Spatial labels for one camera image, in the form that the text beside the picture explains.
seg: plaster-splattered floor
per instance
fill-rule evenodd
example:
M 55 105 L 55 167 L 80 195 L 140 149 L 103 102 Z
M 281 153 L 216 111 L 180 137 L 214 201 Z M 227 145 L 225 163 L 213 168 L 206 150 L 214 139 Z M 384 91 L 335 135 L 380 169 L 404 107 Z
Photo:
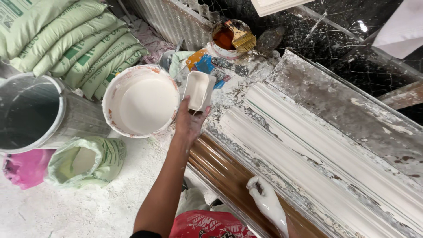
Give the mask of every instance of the plaster-splattered floor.
M 128 238 L 138 208 L 160 172 L 174 130 L 154 138 L 123 137 L 128 149 L 119 175 L 107 186 L 57 189 L 42 183 L 20 190 L 0 178 L 1 237 Z M 188 186 L 200 188 L 208 204 L 217 196 L 186 170 Z

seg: red shirt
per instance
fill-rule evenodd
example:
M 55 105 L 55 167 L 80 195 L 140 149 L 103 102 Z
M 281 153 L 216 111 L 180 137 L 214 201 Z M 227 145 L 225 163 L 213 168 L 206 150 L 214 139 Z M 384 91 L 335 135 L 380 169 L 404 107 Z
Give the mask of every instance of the red shirt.
M 175 218 L 170 238 L 256 238 L 236 217 L 226 212 L 187 211 Z

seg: brown liquid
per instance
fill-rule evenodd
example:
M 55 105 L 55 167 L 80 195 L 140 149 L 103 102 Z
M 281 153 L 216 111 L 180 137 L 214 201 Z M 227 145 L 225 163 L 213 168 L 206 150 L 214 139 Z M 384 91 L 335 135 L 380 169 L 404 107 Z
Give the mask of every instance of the brown liquid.
M 233 32 L 225 27 L 221 31 L 217 32 L 213 37 L 213 41 L 222 49 L 225 50 L 236 50 L 232 45 Z
M 239 210 L 250 217 L 270 237 L 280 237 L 276 227 L 261 214 L 245 187 L 248 180 L 254 177 L 254 174 L 210 137 L 203 134 L 194 142 L 188 161 L 208 179 L 209 183 L 218 188 L 220 193 L 230 199 Z M 278 199 L 285 214 L 301 237 L 327 238 L 321 230 L 292 208 L 279 195 Z

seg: hand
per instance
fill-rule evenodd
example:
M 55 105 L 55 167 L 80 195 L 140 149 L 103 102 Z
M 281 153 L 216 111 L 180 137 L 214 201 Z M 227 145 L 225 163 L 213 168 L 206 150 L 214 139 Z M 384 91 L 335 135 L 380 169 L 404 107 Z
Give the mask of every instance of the hand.
M 288 238 L 288 226 L 285 212 L 279 203 L 279 199 L 270 185 L 262 177 L 252 177 L 247 183 L 247 189 L 253 197 L 260 212 L 279 230 L 284 238 Z
M 207 106 L 205 112 L 196 112 L 193 116 L 189 113 L 189 103 L 190 96 L 185 96 L 179 105 L 178 115 L 176 116 L 175 135 L 186 139 L 191 145 L 200 136 L 201 126 L 210 113 L 210 106 Z

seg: corrugated metal sheet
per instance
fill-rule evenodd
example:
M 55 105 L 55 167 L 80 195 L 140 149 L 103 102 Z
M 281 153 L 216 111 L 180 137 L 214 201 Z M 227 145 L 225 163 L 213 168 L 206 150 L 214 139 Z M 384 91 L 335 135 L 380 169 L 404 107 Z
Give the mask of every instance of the corrugated metal sheet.
M 183 4 L 188 4 L 188 6 L 197 11 L 201 16 L 207 18 L 212 23 L 217 23 L 220 21 L 220 13 L 217 11 L 210 11 L 209 6 L 206 4 L 199 4 L 198 0 L 180 0 Z
M 212 39 L 213 23 L 178 0 L 127 0 L 144 20 L 173 44 L 197 51 Z

